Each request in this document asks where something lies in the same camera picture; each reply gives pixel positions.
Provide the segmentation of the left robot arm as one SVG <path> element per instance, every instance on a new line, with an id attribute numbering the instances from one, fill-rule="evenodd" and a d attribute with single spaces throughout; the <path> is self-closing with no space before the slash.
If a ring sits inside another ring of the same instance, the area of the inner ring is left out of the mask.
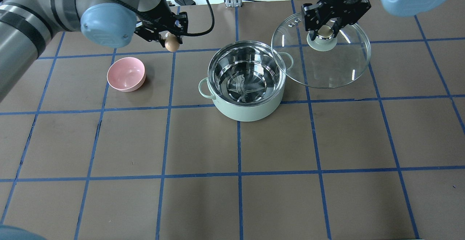
<path id="1" fill-rule="evenodd" d="M 188 32 L 188 15 L 170 10 L 167 0 L 1 0 L 1 100 L 60 32 L 80 32 L 98 45 L 121 48 L 134 34 L 165 46 L 161 32 L 175 40 L 203 36 L 215 25 Z"/>

